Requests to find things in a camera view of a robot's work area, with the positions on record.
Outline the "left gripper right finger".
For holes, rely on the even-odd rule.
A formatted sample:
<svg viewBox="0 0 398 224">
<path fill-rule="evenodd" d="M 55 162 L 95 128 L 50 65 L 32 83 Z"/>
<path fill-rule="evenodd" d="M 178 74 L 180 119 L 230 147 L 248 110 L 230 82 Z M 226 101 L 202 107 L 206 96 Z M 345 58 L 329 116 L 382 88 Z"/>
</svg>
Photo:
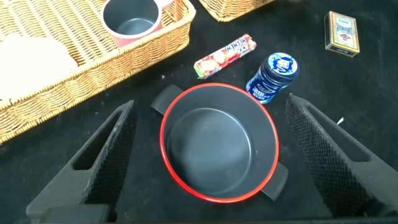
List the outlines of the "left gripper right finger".
<svg viewBox="0 0 398 224">
<path fill-rule="evenodd" d="M 397 171 L 309 101 L 290 94 L 285 114 L 332 214 L 396 216 Z"/>
</svg>

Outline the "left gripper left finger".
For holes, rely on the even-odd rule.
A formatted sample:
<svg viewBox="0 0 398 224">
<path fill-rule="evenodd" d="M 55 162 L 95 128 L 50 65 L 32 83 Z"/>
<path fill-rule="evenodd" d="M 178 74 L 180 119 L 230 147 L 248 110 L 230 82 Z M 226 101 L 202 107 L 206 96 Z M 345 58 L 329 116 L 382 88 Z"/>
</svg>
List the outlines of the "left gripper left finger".
<svg viewBox="0 0 398 224">
<path fill-rule="evenodd" d="M 116 219 L 136 132 L 136 105 L 117 107 L 31 201 L 33 223 L 93 223 Z"/>
</svg>

